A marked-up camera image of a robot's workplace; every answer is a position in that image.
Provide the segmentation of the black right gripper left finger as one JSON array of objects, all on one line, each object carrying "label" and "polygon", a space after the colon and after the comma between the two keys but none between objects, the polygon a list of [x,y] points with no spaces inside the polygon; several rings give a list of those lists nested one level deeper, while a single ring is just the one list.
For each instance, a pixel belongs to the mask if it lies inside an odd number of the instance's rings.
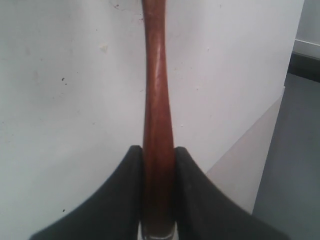
[{"label": "black right gripper left finger", "polygon": [[32,240],[136,240],[141,215],[142,148],[129,147],[103,185]]}]

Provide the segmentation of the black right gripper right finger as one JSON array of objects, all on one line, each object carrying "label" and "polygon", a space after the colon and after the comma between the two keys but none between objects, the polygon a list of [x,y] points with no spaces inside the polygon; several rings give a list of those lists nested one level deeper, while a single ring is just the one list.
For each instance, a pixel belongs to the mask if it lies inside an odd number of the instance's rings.
[{"label": "black right gripper right finger", "polygon": [[175,216],[180,240],[287,240],[224,195],[184,147],[175,148]]}]

